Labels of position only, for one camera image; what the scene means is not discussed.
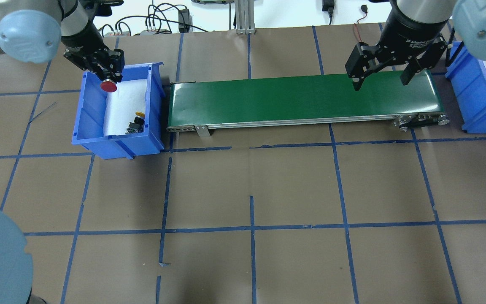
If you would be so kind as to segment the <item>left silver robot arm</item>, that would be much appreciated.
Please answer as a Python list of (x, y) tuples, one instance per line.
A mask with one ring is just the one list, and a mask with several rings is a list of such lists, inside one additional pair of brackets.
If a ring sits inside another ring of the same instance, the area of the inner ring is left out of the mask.
[(25, 63), (64, 57), (100, 81), (123, 79), (124, 52), (110, 49), (93, 20), (110, 16), (121, 0), (0, 0), (0, 54)]

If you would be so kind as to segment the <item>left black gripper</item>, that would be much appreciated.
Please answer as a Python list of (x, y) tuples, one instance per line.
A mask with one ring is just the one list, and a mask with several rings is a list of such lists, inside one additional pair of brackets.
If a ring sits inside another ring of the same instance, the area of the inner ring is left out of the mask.
[(100, 81), (112, 79), (122, 81), (125, 65), (124, 51), (121, 49), (110, 50), (102, 47), (93, 53), (83, 54), (72, 52), (67, 48), (64, 57), (83, 71), (94, 73)]

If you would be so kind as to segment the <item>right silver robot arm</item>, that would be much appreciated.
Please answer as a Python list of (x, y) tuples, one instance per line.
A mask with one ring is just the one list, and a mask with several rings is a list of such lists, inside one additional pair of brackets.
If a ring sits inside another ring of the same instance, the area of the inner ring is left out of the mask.
[(370, 46), (358, 42), (345, 68), (355, 90), (363, 81), (385, 67), (405, 65), (403, 85), (431, 69), (452, 43), (442, 35), (453, 21), (461, 47), (486, 61), (486, 0), (391, 0), (391, 10), (378, 42)]

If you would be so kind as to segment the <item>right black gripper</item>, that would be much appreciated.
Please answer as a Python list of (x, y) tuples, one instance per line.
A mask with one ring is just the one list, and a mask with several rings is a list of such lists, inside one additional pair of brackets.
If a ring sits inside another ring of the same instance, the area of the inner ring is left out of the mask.
[(408, 85), (416, 74), (436, 67), (447, 48), (448, 43), (441, 34), (433, 40), (413, 41), (388, 33), (374, 46), (357, 42), (345, 64), (346, 73), (354, 90), (359, 91), (370, 75), (404, 64), (400, 80)]

